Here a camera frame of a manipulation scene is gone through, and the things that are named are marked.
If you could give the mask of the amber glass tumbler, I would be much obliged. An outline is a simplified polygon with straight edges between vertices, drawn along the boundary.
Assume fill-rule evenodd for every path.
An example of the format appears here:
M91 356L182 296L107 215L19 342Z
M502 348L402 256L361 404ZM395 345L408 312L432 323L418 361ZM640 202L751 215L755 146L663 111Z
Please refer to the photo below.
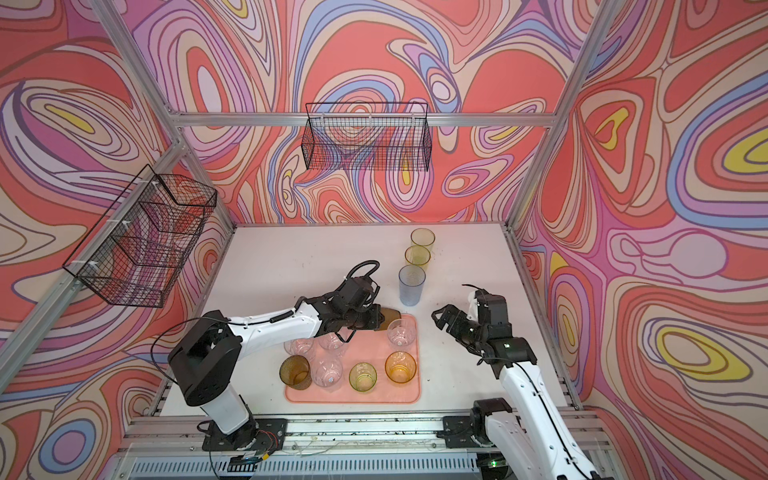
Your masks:
M417 373L417 362L408 352L395 351L385 361L385 373L387 377L397 383L409 383Z

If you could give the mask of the dark olive dotted glass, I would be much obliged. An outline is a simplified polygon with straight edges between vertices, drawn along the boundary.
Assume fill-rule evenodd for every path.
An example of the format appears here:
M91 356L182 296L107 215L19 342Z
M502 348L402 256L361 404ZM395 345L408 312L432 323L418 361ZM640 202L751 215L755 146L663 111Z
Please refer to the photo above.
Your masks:
M306 390L312 384L311 365L302 355L289 356L280 366L279 378L291 389Z

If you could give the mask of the clear glass small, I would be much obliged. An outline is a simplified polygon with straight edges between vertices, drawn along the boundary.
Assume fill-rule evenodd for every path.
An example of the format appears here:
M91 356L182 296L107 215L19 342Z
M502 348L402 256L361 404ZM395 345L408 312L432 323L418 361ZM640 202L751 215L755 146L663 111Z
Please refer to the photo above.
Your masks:
M416 321L410 316L393 320L387 328L389 342L397 347L411 345L416 337Z

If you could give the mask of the clear glass tumbler front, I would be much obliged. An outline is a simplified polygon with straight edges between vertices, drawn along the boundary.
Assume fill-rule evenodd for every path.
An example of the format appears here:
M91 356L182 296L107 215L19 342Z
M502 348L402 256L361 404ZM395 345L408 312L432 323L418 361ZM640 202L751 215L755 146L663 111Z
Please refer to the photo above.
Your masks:
M335 386L343 376L343 363L335 356L322 355L310 362L312 381L321 388Z

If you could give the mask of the yellow-green tall glass back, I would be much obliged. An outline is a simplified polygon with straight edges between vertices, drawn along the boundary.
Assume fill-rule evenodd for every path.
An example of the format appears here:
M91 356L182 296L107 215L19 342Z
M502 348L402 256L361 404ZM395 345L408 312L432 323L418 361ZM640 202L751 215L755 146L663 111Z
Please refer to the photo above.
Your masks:
M410 234L411 243L431 251L436 241L435 233L429 228L416 228Z

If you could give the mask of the clear faceted glass tumbler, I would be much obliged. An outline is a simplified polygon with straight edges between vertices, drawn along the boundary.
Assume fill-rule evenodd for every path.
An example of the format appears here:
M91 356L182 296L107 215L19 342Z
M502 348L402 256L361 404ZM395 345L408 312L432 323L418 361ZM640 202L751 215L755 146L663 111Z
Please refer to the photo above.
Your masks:
M315 341L312 338L295 339L284 343L284 349L289 356L303 356L310 360L315 355Z

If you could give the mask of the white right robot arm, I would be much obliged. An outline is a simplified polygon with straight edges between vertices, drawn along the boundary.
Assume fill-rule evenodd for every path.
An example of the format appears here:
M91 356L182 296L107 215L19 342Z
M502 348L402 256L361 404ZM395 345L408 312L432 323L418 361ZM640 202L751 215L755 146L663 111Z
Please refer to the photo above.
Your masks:
M490 366L506 396L477 400L467 426L441 437L450 448L468 438L499 450L517 479L603 479L568 429L544 384L529 342L513 334L506 299L475 288L467 311L453 304L431 313L480 365Z

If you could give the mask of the yellow tall glass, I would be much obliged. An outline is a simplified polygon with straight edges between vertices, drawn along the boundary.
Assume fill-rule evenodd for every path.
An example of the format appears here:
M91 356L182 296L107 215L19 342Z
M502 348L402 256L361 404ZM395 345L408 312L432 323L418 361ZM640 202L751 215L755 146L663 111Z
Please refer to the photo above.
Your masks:
M426 270L431 258L431 251L422 245L411 245L404 252L405 261L413 266Z

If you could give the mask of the blue textured tall glass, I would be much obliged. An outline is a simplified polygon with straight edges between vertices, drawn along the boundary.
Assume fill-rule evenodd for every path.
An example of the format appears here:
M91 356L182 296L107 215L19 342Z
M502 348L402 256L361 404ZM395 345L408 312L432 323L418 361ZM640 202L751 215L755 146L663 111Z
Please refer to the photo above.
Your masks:
M416 265L403 266L398 272L399 299L404 306L417 305L426 282L426 272Z

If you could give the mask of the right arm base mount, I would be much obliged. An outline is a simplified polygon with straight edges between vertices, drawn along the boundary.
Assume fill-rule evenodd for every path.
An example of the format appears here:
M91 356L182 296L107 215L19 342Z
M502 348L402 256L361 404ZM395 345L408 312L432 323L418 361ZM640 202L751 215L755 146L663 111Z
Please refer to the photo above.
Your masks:
M489 437L486 422L491 417L501 420L503 414L516 417L513 408L504 398L476 400L468 414L444 416L442 429L436 432L436 437L442 439L449 449L497 448Z

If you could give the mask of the green glass tumbler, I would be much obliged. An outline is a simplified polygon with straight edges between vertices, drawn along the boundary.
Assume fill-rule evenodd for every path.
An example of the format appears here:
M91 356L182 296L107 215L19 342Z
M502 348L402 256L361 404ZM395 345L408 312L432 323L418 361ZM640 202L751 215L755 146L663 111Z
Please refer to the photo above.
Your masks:
M357 392L371 391L377 383L378 375L375 367L367 362L355 364L349 371L349 384Z

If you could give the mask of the pink plastic tray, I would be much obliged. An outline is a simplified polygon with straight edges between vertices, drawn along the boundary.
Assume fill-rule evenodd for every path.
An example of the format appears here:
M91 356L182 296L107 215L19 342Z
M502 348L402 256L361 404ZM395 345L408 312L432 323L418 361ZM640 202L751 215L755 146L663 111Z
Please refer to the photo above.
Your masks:
M321 351L315 341L315 355L308 360L309 363L316 357L328 355ZM285 397L293 403L304 404L411 404L416 402L421 394L419 365L418 365L418 340L409 346L397 347L391 344L386 331L360 331L355 334L348 344L348 349L342 356L335 356L343 363L343 376L339 383L329 388L321 388L312 384L306 390L294 390L285 388ZM415 377L406 384L397 384L391 381L385 373L385 361L395 351L410 353L417 362ZM376 386L369 392L360 393L353 390L349 384L349 371L359 362L372 364L378 375Z

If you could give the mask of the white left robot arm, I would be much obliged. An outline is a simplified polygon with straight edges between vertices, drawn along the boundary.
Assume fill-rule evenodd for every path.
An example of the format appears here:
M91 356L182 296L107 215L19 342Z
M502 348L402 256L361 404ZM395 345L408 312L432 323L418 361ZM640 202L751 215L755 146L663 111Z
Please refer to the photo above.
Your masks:
M231 384L238 361L288 341L343 329L375 331L384 322L376 302L379 291L368 275L348 276L336 289L302 296L288 309L247 317L225 317L214 310L194 320L168 355L186 404L201 408L225 436L254 430L253 415Z

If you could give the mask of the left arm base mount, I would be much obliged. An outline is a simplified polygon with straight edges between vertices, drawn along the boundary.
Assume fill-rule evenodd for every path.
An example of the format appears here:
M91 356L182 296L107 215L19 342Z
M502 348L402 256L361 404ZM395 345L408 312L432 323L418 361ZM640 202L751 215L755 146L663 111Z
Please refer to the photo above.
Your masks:
M250 420L230 434L224 434L213 420L200 422L197 430L204 435L204 451L274 453L283 448L287 426L287 418L251 416Z

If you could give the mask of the small dark amber glass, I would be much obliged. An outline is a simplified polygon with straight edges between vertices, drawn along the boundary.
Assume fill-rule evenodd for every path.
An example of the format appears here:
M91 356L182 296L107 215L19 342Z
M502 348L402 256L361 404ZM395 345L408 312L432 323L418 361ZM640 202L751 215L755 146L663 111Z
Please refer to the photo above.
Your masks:
M393 308L382 307L380 313L382 315L382 322L379 325L380 331L386 331L395 320L402 318L401 312Z

